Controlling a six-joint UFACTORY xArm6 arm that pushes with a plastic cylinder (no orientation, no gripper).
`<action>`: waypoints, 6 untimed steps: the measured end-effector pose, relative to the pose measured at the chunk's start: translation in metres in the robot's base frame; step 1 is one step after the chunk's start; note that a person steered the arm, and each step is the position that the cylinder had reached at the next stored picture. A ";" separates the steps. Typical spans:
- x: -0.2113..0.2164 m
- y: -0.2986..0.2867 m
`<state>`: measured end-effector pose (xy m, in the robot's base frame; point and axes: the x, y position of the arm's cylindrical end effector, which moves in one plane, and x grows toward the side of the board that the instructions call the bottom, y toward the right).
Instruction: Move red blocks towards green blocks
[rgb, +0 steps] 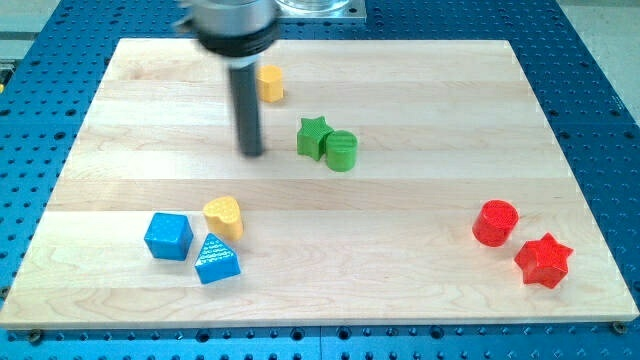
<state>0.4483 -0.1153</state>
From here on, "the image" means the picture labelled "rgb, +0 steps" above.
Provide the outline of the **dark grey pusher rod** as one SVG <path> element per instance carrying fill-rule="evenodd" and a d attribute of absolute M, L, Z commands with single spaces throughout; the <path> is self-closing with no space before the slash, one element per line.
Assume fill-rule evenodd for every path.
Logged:
<path fill-rule="evenodd" d="M 229 85 L 239 150 L 247 157 L 261 156 L 264 149 L 255 64 L 250 63 L 241 68 L 230 68 Z"/>

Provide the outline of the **silver black cylindrical tool mount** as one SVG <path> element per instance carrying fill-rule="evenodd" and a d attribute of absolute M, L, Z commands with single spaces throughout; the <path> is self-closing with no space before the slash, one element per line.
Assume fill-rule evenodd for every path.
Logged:
<path fill-rule="evenodd" d="M 279 8 L 272 0 L 186 0 L 180 6 L 186 15 L 174 28 L 195 35 L 232 69 L 254 65 L 279 38 Z"/>

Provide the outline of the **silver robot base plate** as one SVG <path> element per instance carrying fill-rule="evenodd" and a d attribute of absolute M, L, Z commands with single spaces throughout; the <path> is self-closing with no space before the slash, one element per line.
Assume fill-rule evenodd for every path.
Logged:
<path fill-rule="evenodd" d="M 275 0 L 285 23 L 364 23 L 365 0 Z"/>

